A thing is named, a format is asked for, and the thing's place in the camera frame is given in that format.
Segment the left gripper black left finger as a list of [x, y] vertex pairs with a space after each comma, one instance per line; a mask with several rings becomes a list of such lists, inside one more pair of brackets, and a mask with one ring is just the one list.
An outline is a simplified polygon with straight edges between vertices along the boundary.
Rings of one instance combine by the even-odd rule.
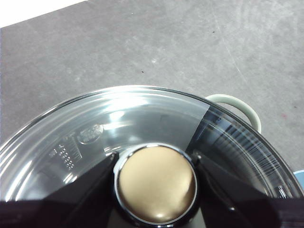
[[74, 182], [43, 199], [2, 201], [2, 228], [96, 228], [105, 227], [114, 206], [112, 153]]

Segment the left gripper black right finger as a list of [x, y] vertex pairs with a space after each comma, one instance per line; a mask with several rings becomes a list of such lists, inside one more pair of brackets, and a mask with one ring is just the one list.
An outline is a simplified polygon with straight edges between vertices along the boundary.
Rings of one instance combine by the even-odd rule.
[[191, 161], [208, 228], [303, 227], [303, 191], [276, 154], [194, 150]]

